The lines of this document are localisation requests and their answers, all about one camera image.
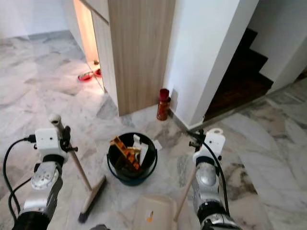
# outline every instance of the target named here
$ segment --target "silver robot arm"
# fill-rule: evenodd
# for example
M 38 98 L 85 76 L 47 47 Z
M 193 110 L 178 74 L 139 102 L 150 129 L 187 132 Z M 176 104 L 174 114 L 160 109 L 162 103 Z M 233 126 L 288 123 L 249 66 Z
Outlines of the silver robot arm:
M 219 198 L 219 179 L 213 164 L 200 162 L 192 181 L 193 205 L 201 230 L 241 229 L 230 216 Z
M 36 148 L 42 163 L 35 166 L 31 178 L 31 191 L 24 202 L 13 230 L 45 230 L 55 212 L 63 181 L 62 166 L 67 152 L 77 150 L 70 145 L 70 128 L 63 127 L 60 116 L 50 117 L 54 128 L 35 132 Z
M 201 132 L 197 143 L 190 145 L 196 147 L 193 155 L 196 165 L 195 177 L 192 180 L 193 205 L 195 213 L 201 224 L 201 230 L 227 230 L 241 228 L 227 214 L 219 197 L 219 171 L 217 164 L 207 148 L 202 145 L 205 142 L 213 151 L 217 159 L 221 159 L 221 152 L 225 143 L 225 137 L 221 129 L 212 129 L 203 135 Z

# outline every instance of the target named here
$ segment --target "bucket handle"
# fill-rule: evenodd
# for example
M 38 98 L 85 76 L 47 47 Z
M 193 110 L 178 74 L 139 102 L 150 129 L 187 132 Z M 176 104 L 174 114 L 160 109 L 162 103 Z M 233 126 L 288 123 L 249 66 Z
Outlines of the bucket handle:
M 151 169 L 151 171 L 145 176 L 145 177 L 142 177 L 142 178 L 139 178 L 139 179 L 136 179 L 136 180 L 145 180 L 145 179 L 147 179 L 147 177 L 149 177 L 153 172 L 154 172 L 154 169 L 155 169 L 155 167 L 157 166 L 157 162 L 158 162 L 158 153 L 157 153 L 157 149 L 155 149 L 155 151 L 154 151 L 154 153 L 155 153 L 155 160 L 154 160 L 154 166 L 153 166 L 153 168 Z M 122 178 L 120 178 L 119 176 L 117 176 L 116 174 L 115 174 L 115 172 L 113 172 L 113 170 L 112 170 L 112 168 L 111 168 L 111 166 L 110 166 L 110 157 L 109 157 L 109 154 L 107 154 L 106 155 L 106 161 L 107 161 L 107 165 L 109 166 L 109 170 L 111 171 L 111 173 L 113 174 L 113 176 L 115 176 L 117 179 L 119 179 L 120 181 L 123 181 L 123 182 L 127 182 L 127 183 L 129 183 L 130 181 L 127 181 L 127 180 L 124 180 L 124 179 L 122 179 Z

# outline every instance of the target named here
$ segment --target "staircase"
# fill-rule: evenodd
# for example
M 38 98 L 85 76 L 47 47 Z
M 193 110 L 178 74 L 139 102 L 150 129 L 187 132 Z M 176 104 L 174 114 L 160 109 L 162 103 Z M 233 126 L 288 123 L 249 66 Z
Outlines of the staircase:
M 257 32 L 246 29 L 205 114 L 204 121 L 264 95 L 273 81 L 259 73 L 268 60 L 249 47 Z

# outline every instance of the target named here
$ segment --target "white marble floor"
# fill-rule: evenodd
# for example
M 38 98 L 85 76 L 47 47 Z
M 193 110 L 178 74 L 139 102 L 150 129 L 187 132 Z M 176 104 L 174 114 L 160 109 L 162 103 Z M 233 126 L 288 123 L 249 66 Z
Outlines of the white marble floor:
M 107 185 L 88 221 L 77 217 L 87 192 L 72 161 L 63 168 L 64 185 L 48 229 L 84 229 L 106 224 L 130 230 L 135 202 L 142 194 L 164 194 L 178 200 L 191 168 L 190 138 L 172 119 L 155 119 L 156 106 L 118 117 L 107 93 L 95 79 L 79 83 L 87 71 L 84 56 L 68 33 L 52 33 L 0 41 L 0 159 L 18 138 L 49 127 L 48 114 L 59 113 L 71 127 L 72 142 L 91 183 L 102 175 Z M 306 229 L 307 81 L 268 96 L 211 127 L 226 135 L 223 151 L 230 212 L 245 230 Z M 127 187 L 107 168 L 109 141 L 129 131 L 158 140 L 158 164 L 141 185 Z M 12 184 L 31 175 L 38 153 L 29 143 L 17 145 L 8 160 Z M 29 189 L 17 196 L 20 201 Z M 0 230 L 12 228 L 7 190 L 0 178 Z M 180 230 L 199 229 L 191 191 L 179 218 Z

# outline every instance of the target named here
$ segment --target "dustpan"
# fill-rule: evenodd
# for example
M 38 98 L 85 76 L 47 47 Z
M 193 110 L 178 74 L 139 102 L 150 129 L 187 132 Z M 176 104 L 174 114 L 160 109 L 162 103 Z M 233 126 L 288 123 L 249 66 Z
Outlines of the dustpan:
M 137 203 L 133 230 L 177 230 L 177 204 L 163 195 L 143 195 Z

